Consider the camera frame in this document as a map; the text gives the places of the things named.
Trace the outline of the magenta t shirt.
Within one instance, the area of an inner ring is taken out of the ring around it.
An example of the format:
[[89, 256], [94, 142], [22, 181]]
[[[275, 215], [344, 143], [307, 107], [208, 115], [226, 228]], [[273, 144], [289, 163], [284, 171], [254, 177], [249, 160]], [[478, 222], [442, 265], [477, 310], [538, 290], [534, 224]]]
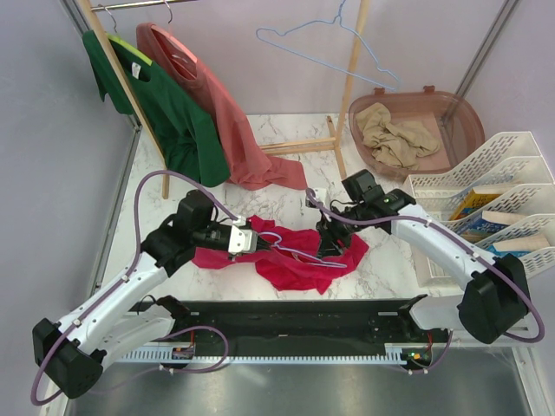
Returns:
[[[276, 225], [273, 220], [262, 219], [258, 216], [249, 217], [252, 229], [257, 232], [272, 231], [283, 239], [282, 246], [306, 252], [316, 256], [320, 237], [315, 230], [294, 231]], [[272, 237], [263, 237], [270, 242]], [[348, 275], [356, 270], [369, 250], [369, 246], [359, 237], [354, 236], [351, 246], [338, 257], [325, 257], [323, 260], [343, 263], [346, 269], [313, 266], [308, 259], [296, 259], [292, 254], [270, 248], [250, 255], [236, 257], [231, 260], [227, 253], [218, 250], [198, 248], [193, 258], [193, 264], [201, 269], [221, 270], [239, 263], [252, 263], [256, 272], [280, 291], [310, 290], [324, 293], [334, 280]]]

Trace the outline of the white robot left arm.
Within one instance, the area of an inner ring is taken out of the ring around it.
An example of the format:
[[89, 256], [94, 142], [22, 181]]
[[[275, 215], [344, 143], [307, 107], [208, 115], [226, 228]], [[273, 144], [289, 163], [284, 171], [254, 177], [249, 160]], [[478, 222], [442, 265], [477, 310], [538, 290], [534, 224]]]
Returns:
[[228, 257], [270, 248], [250, 220], [235, 217], [230, 224], [215, 220], [213, 213], [222, 207], [210, 192], [190, 191], [174, 214], [139, 239], [131, 263], [107, 286], [57, 321], [39, 321], [32, 329], [37, 374], [47, 375], [59, 394], [75, 399], [133, 349], [166, 336], [172, 341], [187, 337], [190, 320], [180, 313], [180, 303], [172, 297], [158, 301], [144, 315], [127, 319], [125, 314], [191, 262], [199, 248]]

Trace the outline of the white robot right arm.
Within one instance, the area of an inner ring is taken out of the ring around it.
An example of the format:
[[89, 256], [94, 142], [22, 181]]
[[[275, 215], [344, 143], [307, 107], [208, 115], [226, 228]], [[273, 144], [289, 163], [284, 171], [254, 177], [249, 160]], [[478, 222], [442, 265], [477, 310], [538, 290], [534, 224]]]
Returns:
[[432, 329], [464, 330], [483, 344], [502, 336], [519, 339], [511, 328], [538, 311], [530, 299], [525, 267], [516, 256], [495, 255], [469, 243], [402, 189], [385, 192], [367, 170], [342, 184], [350, 198], [343, 210], [327, 204], [323, 190], [306, 191], [306, 204], [321, 213], [320, 257], [343, 254], [356, 233], [375, 227], [416, 247], [454, 278], [463, 292], [411, 300], [397, 319], [403, 339], [417, 341]]

